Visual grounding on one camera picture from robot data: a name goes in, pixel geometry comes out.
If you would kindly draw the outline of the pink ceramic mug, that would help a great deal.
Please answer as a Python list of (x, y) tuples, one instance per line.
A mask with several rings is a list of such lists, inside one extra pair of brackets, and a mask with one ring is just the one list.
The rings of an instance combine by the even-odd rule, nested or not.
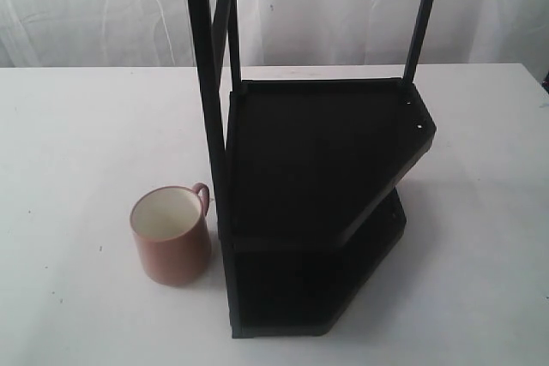
[(184, 286), (207, 269), (212, 254), (206, 217), (209, 187), (165, 186), (145, 194), (130, 213), (130, 227), (145, 274), (154, 282)]

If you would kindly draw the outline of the black two-tier shelf rack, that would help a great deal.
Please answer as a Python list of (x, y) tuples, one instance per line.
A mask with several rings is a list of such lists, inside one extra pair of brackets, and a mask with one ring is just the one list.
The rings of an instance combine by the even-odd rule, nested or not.
[(403, 73), (242, 76), (237, 0), (187, 0), (232, 335), (321, 335), (400, 240), (397, 185), (436, 133), (414, 85), (433, 0)]

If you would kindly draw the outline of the white backdrop curtain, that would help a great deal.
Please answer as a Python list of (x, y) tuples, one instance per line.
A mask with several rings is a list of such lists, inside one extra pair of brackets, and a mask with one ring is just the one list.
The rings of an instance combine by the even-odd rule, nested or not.
[[(402, 64), (419, 0), (238, 0), (256, 65)], [(435, 0), (422, 63), (548, 69), (548, 0)], [(186, 0), (1, 0), (4, 67), (192, 66)]]

